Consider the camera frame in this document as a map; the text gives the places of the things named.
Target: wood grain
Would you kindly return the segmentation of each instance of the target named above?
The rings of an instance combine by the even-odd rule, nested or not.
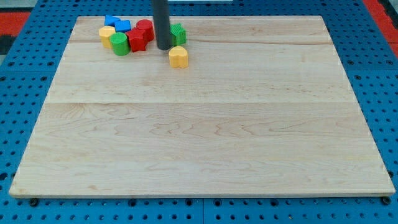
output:
[[[125,17],[132,24],[143,17]],[[79,17],[10,194],[344,197],[395,192],[321,17],[173,17],[190,66],[115,56]]]

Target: toy block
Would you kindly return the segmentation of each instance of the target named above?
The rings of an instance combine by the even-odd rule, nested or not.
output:
[[[170,25],[170,32],[172,34],[173,46],[179,46],[187,42],[186,32],[181,24]]]
[[[138,28],[133,28],[129,32],[126,32],[129,39],[130,48],[132,52],[137,52],[139,50],[146,50],[145,46],[148,41],[145,38],[145,30],[140,30]]]
[[[106,48],[112,48],[109,38],[116,33],[114,27],[104,26],[98,30],[99,37],[101,38],[102,45]]]
[[[170,66],[172,68],[187,68],[188,67],[188,52],[181,46],[173,47],[169,51]]]
[[[127,32],[131,30],[130,21],[116,21],[114,23],[114,28],[116,32]]]
[[[119,18],[110,16],[110,15],[105,15],[105,26],[114,26],[114,23],[120,21]]]
[[[145,38],[148,42],[155,39],[154,35],[154,25],[148,19],[141,19],[137,22],[136,27],[140,30],[145,30]]]
[[[117,32],[109,40],[111,41],[114,54],[123,56],[130,52],[129,42],[125,33]]]

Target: green block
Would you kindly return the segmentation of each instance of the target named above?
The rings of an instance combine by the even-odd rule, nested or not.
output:
[[[181,24],[170,25],[170,32],[172,33],[173,46],[179,46],[187,42],[186,32]]]
[[[129,42],[127,36],[122,32],[113,34],[109,40],[111,41],[114,54],[118,56],[126,55],[130,52]]]

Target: blue cube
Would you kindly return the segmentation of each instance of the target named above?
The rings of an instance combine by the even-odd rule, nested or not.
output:
[[[110,16],[110,15],[105,15],[105,26],[114,26],[114,23],[120,21],[119,18]]]
[[[131,30],[130,21],[116,21],[114,23],[116,32],[127,32]]]

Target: black cylinder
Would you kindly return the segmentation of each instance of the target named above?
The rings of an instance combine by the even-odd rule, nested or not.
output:
[[[168,0],[151,0],[154,12],[156,43],[160,50],[171,48],[170,12]]]

